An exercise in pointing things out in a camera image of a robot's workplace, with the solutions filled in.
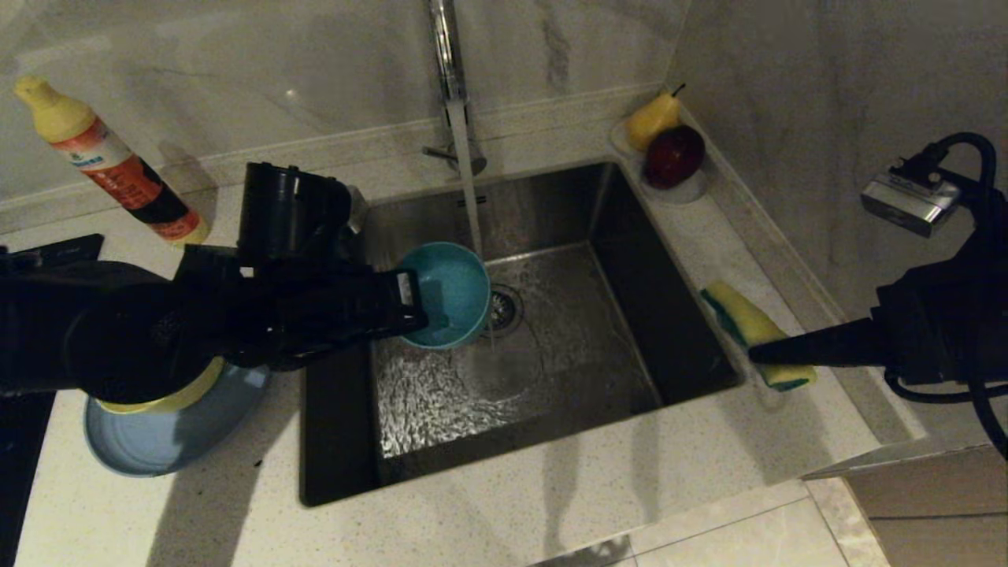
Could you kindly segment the black induction cooktop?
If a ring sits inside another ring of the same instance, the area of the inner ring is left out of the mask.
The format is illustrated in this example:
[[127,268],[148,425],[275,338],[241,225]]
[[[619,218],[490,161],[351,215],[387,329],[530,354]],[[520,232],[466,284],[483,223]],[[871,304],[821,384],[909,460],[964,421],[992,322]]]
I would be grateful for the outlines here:
[[[55,268],[96,261],[104,236],[91,234],[11,254],[0,246],[0,268]],[[35,482],[54,392],[0,395],[0,567],[13,567]]]

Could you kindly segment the clear tap water stream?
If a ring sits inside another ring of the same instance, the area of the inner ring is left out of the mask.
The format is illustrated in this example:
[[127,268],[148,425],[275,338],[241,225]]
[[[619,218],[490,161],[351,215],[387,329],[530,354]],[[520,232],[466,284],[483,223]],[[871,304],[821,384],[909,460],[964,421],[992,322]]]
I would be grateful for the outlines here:
[[458,175],[461,177],[465,199],[465,211],[469,222],[469,233],[471,233],[472,244],[476,258],[484,269],[488,287],[488,308],[486,313],[486,333],[488,334],[491,351],[495,352],[496,338],[492,327],[492,284],[490,284],[488,272],[484,263],[483,241],[481,235],[481,225],[478,217],[478,203],[476,203],[476,191],[474,184],[473,150],[469,144],[469,132],[467,120],[465,119],[465,102],[462,100],[451,100],[446,104],[447,118],[450,122],[451,136],[453,136],[454,149],[456,150],[458,161]]

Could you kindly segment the dark red apple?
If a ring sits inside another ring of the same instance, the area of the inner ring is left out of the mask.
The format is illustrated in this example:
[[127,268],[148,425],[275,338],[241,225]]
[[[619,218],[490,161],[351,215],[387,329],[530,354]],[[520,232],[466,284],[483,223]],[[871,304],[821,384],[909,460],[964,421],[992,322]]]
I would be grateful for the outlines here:
[[646,151],[642,175],[655,189],[670,190],[690,179],[706,156],[706,141],[691,126],[659,133]]

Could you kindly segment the metal sink drain strainer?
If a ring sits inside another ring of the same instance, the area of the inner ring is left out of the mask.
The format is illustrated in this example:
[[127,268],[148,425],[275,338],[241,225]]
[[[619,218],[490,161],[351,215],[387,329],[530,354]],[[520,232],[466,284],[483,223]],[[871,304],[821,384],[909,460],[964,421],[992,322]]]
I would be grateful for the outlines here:
[[514,287],[492,284],[491,304],[485,334],[506,336],[514,332],[523,321],[524,302]]

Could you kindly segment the blue round plate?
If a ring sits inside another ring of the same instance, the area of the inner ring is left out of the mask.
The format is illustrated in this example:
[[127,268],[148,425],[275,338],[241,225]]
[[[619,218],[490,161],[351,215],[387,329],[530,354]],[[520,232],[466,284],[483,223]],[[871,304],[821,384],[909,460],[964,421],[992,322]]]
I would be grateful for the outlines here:
[[177,473],[233,435],[259,405],[272,370],[227,364],[219,380],[186,409],[115,415],[87,400],[83,431],[87,448],[112,473],[151,478]]

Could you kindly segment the small white fruit dish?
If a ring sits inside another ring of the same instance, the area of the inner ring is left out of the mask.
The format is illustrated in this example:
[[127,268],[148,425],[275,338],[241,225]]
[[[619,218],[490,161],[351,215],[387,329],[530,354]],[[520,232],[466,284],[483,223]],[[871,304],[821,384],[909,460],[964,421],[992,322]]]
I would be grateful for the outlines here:
[[610,143],[617,154],[629,161],[631,169],[636,173],[642,190],[649,200],[670,206],[684,206],[698,201],[706,193],[710,180],[703,168],[696,171],[692,176],[683,183],[677,184],[673,189],[658,189],[651,186],[643,176],[645,154],[630,147],[625,133],[625,125],[626,119],[623,118],[612,127]]

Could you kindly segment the orange dish soap bottle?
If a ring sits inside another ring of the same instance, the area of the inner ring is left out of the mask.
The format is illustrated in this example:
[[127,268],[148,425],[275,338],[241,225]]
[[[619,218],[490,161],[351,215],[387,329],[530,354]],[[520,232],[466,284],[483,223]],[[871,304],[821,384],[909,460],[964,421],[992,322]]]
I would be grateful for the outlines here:
[[97,184],[134,219],[173,246],[201,244],[209,224],[85,102],[40,76],[22,76],[16,96],[35,131],[76,171]]

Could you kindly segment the stainless steel sink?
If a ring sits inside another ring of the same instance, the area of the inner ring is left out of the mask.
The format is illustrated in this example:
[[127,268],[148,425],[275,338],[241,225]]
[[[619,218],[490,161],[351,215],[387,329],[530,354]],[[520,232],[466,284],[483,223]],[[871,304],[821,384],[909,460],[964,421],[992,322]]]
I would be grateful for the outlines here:
[[613,162],[476,188],[491,284],[519,327],[450,350],[403,339],[310,366],[307,507],[493,458],[741,384],[726,345]]

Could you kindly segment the yellow pear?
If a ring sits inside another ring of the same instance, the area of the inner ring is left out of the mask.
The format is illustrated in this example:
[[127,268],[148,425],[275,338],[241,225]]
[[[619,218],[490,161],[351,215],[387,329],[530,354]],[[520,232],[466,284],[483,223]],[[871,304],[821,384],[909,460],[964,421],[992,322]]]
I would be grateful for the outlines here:
[[680,125],[681,101],[678,94],[684,88],[685,83],[681,83],[671,91],[662,90],[626,120],[626,141],[633,150],[645,152],[658,134]]

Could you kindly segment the yellow green sponge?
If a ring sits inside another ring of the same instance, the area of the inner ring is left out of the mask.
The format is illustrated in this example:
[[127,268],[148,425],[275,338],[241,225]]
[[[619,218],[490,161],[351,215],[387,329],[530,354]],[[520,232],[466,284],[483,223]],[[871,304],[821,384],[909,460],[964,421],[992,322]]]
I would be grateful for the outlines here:
[[[748,298],[724,281],[714,281],[701,290],[701,297],[715,312],[717,323],[745,351],[752,347],[786,339],[788,334]],[[813,384],[817,373],[813,366],[764,364],[754,366],[771,390],[786,392]]]

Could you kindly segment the yellow plastic bowl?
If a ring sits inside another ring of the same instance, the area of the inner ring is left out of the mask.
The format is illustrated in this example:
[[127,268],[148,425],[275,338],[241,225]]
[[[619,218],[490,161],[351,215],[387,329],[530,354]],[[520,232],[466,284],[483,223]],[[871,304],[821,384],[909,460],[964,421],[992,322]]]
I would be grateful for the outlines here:
[[172,395],[157,401],[141,403],[114,403],[97,401],[102,409],[113,415],[140,415],[141,413],[172,413],[184,410],[212,390],[224,370],[224,359],[214,358],[195,380]]

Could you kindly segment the teal bowl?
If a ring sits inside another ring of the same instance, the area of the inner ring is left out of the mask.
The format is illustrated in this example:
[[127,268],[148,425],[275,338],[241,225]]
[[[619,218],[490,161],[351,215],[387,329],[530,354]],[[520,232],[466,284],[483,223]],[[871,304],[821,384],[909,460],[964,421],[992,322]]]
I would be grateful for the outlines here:
[[428,242],[396,265],[411,270],[428,326],[402,338],[425,350],[450,350],[471,343],[488,320],[492,286],[484,263],[471,249],[454,242]]

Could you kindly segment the chrome faucet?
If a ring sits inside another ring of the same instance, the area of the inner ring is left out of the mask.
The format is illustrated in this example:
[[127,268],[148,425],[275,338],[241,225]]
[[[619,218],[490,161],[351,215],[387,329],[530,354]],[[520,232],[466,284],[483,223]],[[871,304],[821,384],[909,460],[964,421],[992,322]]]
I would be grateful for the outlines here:
[[431,25],[433,53],[438,71],[440,89],[442,123],[450,140],[442,147],[422,147],[426,157],[440,159],[451,169],[458,171],[458,152],[454,132],[460,126],[465,133],[469,147],[469,168],[473,176],[478,176],[488,165],[479,144],[472,137],[473,129],[469,125],[469,96],[465,82],[461,42],[458,34],[454,0],[425,0],[428,5],[428,20]]

